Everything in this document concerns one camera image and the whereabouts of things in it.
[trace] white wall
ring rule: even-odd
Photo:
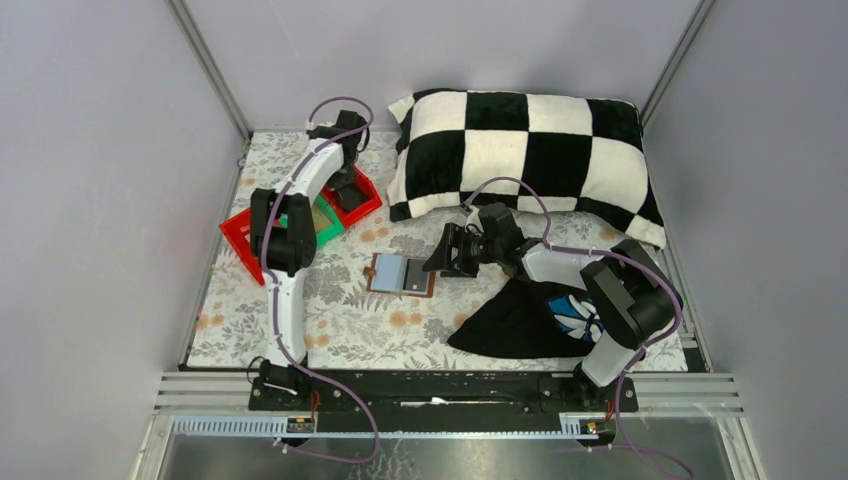
[[[125,478],[240,140],[161,0],[2,2],[0,112],[0,478]]]
[[[646,154],[768,478],[848,478],[848,3],[720,2]]]
[[[303,127],[353,95],[434,87],[618,97],[644,105],[697,0],[189,0],[253,128]]]

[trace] pillow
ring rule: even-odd
[[[486,180],[521,179],[551,212],[588,212],[659,248],[665,229],[648,182],[636,107],[621,100],[434,89],[389,106],[401,126],[388,187],[393,222],[457,206]],[[475,205],[541,213],[515,182]]]

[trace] green tray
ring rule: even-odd
[[[344,233],[344,225],[342,225],[342,221],[339,220],[336,212],[333,211],[333,207],[331,207],[321,195],[318,195],[318,198],[315,199],[315,204],[313,206],[317,207],[318,211],[321,212],[321,215],[330,221],[329,227],[315,234],[316,243],[318,243],[318,246],[320,247]],[[288,218],[280,218],[280,225],[286,227],[288,225]]]

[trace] metal corner post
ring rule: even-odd
[[[212,58],[209,47],[206,46],[206,42],[197,28],[197,24],[195,24],[185,0],[165,0],[165,3],[174,15],[174,19],[180,26],[180,30],[183,31],[186,41],[197,57],[197,61],[200,62],[200,66],[206,73],[206,77],[215,90],[215,94],[218,95],[218,99],[221,100],[221,104],[230,117],[230,121],[233,122],[233,126],[236,127],[236,130],[238,130],[245,141],[250,140],[251,130],[247,120],[244,118],[241,108],[239,108],[238,103],[233,97],[233,93],[227,86],[227,82],[224,81],[221,71],[215,64],[215,59]]]
[[[707,18],[709,18],[710,13],[712,13],[718,2],[719,0],[700,0],[698,2],[692,18],[689,19],[689,23],[683,29],[683,34],[680,36],[677,46],[674,47],[668,63],[663,68],[657,84],[654,85],[654,89],[651,91],[648,101],[645,102],[645,107],[642,109],[642,126],[645,130],[653,122],[657,109],[662,103],[663,96],[668,90],[669,85],[671,85],[672,80],[674,80],[674,75],[677,74],[680,64],[683,63],[683,59],[686,58],[686,54],[689,53],[692,44],[695,43],[695,39],[698,37],[698,33],[701,32]]]

